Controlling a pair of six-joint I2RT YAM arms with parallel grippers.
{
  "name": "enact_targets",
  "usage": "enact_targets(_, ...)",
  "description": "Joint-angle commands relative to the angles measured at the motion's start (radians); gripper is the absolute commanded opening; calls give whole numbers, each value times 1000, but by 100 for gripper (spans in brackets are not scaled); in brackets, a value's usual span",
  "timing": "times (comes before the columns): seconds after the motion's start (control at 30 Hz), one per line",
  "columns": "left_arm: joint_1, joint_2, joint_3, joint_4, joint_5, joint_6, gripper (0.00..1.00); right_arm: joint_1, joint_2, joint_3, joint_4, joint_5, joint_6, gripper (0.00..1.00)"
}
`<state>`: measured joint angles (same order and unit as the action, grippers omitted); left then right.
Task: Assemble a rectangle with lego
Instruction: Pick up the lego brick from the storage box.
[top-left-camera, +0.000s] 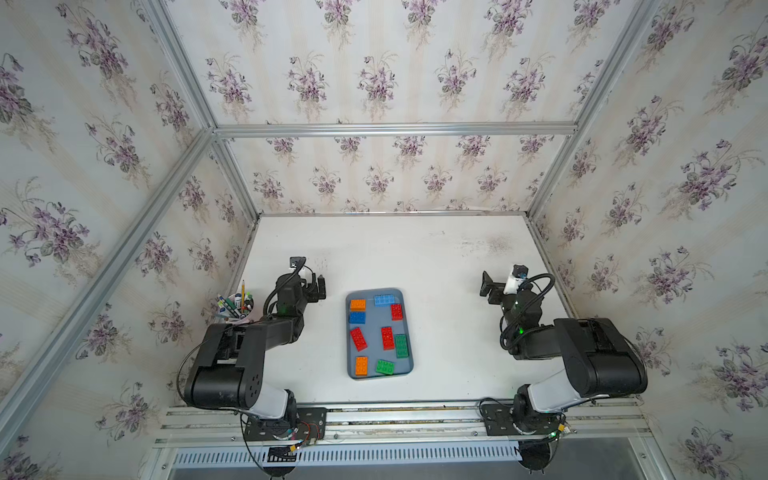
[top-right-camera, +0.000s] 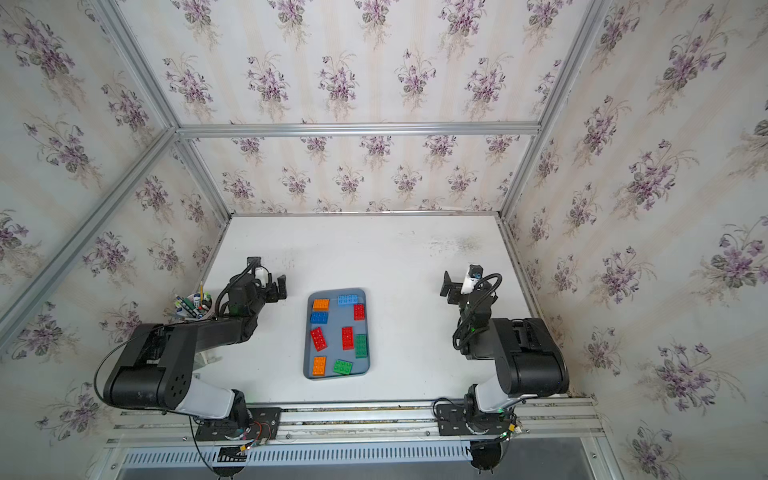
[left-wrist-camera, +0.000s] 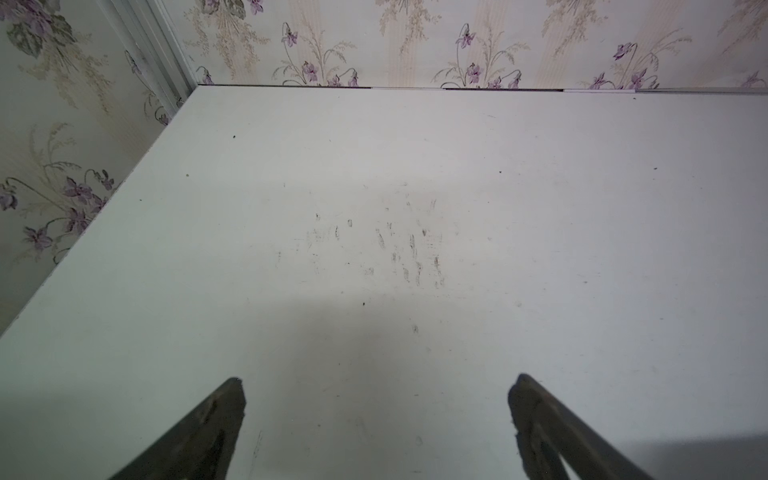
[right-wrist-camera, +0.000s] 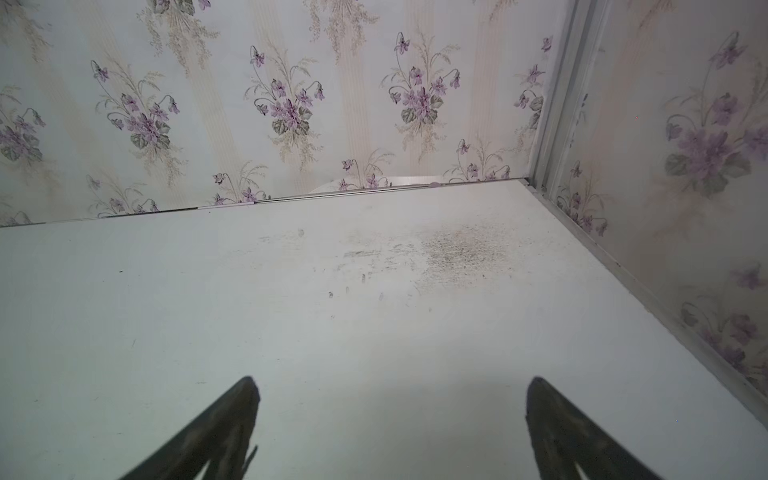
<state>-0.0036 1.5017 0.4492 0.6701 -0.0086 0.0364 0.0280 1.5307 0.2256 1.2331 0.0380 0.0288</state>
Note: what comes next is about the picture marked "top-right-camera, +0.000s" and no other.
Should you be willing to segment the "long red lego brick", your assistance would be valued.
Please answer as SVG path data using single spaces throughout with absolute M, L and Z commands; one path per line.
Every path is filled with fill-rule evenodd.
M 310 331 L 310 338 L 317 352 L 321 352 L 327 348 L 327 341 L 321 327 L 312 329 Z

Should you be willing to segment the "blue-grey plastic tray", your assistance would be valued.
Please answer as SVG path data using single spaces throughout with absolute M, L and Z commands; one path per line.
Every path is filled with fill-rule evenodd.
M 337 297 L 344 294 L 356 294 L 359 296 L 359 303 L 365 305 L 366 319 L 364 321 L 355 321 L 353 319 L 353 306 L 339 306 L 337 304 Z M 330 306 L 327 313 L 329 314 L 329 320 L 327 324 L 311 324 L 310 315 L 314 311 L 312 309 L 312 303 L 315 299 L 325 298 L 330 300 Z M 307 301 L 307 319 L 306 319 L 306 334 L 305 334 L 305 349 L 304 349 L 304 361 L 303 361 L 303 374 L 309 380 L 326 380 L 331 378 L 346 378 L 354 376 L 365 375 L 371 366 L 370 358 L 370 340 L 369 340 L 369 328 L 368 328 L 368 315 L 367 315 L 367 299 L 366 294 L 361 288 L 345 288 L 335 290 L 324 290 L 312 293 Z M 368 357 L 364 359 L 356 359 L 355 351 L 342 349 L 342 328 L 353 327 L 355 336 L 357 334 L 366 334 L 368 342 Z M 313 346 L 310 338 L 310 331 L 314 328 L 321 327 L 327 341 L 327 348 L 321 352 L 317 352 Z M 325 356 L 327 358 L 326 374 L 324 377 L 313 377 L 311 375 L 311 364 L 315 356 Z M 337 375 L 333 372 L 333 365 L 336 360 L 346 360 L 354 364 L 350 375 Z

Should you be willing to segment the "dark blue small lego brick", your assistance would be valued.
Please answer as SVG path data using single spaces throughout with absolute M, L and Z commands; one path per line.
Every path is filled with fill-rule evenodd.
M 313 311 L 310 315 L 311 324 L 327 324 L 329 314 L 326 311 Z

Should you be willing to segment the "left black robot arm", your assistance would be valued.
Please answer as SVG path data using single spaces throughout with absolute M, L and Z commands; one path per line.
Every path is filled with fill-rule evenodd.
M 268 275 L 262 282 L 257 270 L 232 277 L 206 319 L 137 327 L 117 348 L 120 357 L 99 399 L 123 410 L 162 411 L 248 428 L 252 415 L 244 393 L 195 378 L 193 367 L 198 353 L 250 340 L 264 306 L 287 298 L 284 275 Z

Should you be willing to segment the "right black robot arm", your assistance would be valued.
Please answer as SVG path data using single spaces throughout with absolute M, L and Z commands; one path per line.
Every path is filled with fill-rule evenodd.
M 540 318 L 496 318 L 492 307 L 503 276 L 471 264 L 464 279 L 443 275 L 440 296 L 459 310 L 452 347 L 468 360 L 491 361 L 495 376 L 473 384 L 464 413 L 506 413 L 529 399 L 565 394 L 570 376 L 564 356 Z

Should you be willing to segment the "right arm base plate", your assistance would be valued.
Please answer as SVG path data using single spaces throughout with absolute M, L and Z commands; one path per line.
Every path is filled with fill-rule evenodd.
M 435 400 L 431 410 L 439 435 L 443 437 L 504 436 L 513 433 L 518 424 L 513 410 L 484 413 L 447 398 Z

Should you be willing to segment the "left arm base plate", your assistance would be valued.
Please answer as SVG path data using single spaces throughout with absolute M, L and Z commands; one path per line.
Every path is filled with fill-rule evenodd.
M 194 438 L 198 442 L 245 441 L 265 444 L 278 433 L 282 409 L 279 407 L 248 408 L 246 423 L 235 420 L 194 420 Z

